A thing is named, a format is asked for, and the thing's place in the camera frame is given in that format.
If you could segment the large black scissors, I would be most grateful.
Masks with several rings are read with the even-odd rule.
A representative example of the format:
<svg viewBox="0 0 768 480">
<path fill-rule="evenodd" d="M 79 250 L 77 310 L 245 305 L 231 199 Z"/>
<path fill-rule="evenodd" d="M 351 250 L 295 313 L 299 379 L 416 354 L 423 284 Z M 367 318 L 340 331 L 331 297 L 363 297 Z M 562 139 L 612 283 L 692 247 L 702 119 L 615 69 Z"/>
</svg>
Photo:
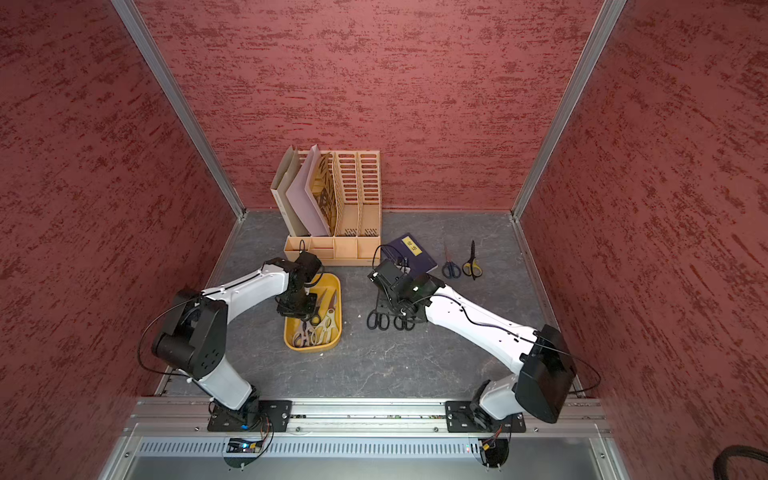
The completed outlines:
<svg viewBox="0 0 768 480">
<path fill-rule="evenodd" d="M 376 300 L 375 307 L 369 312 L 366 318 L 366 326 L 369 330 L 386 331 L 391 323 L 389 304 L 380 297 Z"/>
</svg>

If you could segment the yellow black handled scissors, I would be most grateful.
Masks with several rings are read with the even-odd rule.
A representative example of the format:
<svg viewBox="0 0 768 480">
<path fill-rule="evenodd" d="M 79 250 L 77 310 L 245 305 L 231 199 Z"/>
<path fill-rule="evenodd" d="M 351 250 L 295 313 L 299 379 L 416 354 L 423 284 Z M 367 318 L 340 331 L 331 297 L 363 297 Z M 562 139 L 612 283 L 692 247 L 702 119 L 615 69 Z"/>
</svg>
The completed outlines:
<svg viewBox="0 0 768 480">
<path fill-rule="evenodd" d="M 474 240 L 471 241 L 470 257 L 462 265 L 462 272 L 463 272 L 464 275 L 469 276 L 472 279 L 480 278 L 483 275 L 483 270 L 479 266 L 479 263 L 477 261 L 476 243 L 475 243 Z"/>
</svg>

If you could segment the yellow storage tray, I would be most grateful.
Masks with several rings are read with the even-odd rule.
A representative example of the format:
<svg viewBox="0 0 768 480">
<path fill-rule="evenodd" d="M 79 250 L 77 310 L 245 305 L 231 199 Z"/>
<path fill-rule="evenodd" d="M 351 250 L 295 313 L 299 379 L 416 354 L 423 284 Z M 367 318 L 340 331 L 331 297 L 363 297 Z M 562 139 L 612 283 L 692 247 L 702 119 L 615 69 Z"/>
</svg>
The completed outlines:
<svg viewBox="0 0 768 480">
<path fill-rule="evenodd" d="M 322 353 L 334 348 L 340 341 L 342 335 L 342 305 L 341 305 L 341 284 L 338 277 L 333 274 L 317 276 L 318 283 L 309 289 L 309 292 L 317 294 L 316 314 L 323 316 L 329 307 L 335 309 L 335 321 L 337 330 L 334 332 L 333 339 L 326 345 L 311 346 L 305 348 L 293 348 L 291 345 L 292 337 L 300 321 L 296 318 L 286 317 L 284 321 L 283 340 L 285 345 L 298 353 Z"/>
</svg>

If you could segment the blue handled scissors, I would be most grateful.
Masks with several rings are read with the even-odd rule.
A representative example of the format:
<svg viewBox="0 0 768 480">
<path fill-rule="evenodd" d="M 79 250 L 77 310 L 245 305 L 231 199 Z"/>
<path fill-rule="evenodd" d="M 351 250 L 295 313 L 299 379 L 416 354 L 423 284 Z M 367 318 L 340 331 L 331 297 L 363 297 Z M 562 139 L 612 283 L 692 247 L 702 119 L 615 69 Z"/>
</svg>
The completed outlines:
<svg viewBox="0 0 768 480">
<path fill-rule="evenodd" d="M 444 257 L 445 262 L 441 267 L 442 275 L 448 279 L 458 279 L 462 276 L 463 272 L 461 267 L 453 261 L 447 244 L 444 244 Z"/>
</svg>

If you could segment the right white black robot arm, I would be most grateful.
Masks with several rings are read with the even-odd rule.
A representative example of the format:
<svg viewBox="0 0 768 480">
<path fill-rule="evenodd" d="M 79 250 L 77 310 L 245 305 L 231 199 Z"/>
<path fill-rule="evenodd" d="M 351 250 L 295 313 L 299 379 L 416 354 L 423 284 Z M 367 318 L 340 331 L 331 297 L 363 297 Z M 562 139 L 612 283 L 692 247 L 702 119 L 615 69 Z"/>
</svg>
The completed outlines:
<svg viewBox="0 0 768 480">
<path fill-rule="evenodd" d="M 599 371 L 571 353 L 561 331 L 552 325 L 535 329 L 505 319 L 442 280 L 427 273 L 405 273 L 390 260 L 374 267 L 368 278 L 395 319 L 447 329 L 509 370 L 500 380 L 482 383 L 469 402 L 469 422 L 479 431 L 490 431 L 508 417 L 524 413 L 554 424 L 569 396 L 602 383 Z"/>
</svg>

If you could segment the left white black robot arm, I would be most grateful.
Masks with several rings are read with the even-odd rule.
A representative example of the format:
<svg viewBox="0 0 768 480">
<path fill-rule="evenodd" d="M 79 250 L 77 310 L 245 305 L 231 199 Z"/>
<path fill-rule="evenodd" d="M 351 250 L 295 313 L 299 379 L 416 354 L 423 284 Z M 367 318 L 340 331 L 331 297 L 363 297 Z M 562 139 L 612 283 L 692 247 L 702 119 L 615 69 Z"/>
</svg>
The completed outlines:
<svg viewBox="0 0 768 480">
<path fill-rule="evenodd" d="M 151 352 L 192 379 L 219 407 L 237 414 L 251 412 L 257 394 L 226 358 L 228 326 L 272 299 L 279 315 L 308 320 L 317 304 L 309 288 L 322 269 L 317 256 L 302 252 L 294 261 L 268 260 L 256 271 L 217 287 L 182 290 L 163 315 Z"/>
</svg>

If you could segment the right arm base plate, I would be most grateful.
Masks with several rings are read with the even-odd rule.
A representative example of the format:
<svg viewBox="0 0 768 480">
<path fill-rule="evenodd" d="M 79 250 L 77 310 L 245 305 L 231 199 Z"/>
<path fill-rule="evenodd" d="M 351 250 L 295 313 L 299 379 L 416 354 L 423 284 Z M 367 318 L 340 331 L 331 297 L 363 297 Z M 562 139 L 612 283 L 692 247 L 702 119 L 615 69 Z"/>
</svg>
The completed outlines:
<svg viewBox="0 0 768 480">
<path fill-rule="evenodd" d="M 489 436 L 497 431 L 503 434 L 526 432 L 521 414 L 498 420 L 470 401 L 446 401 L 445 416 L 449 433 L 478 433 Z"/>
</svg>

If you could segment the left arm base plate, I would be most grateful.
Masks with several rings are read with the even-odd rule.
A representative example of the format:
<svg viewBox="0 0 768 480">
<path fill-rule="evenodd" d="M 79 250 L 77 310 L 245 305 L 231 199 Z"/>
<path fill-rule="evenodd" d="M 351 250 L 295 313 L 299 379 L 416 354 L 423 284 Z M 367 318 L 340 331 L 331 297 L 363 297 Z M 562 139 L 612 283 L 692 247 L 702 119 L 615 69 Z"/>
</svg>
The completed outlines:
<svg viewBox="0 0 768 480">
<path fill-rule="evenodd" d="M 285 432 L 291 416 L 290 400 L 251 400 L 232 410 L 214 400 L 209 403 L 209 432 Z"/>
</svg>

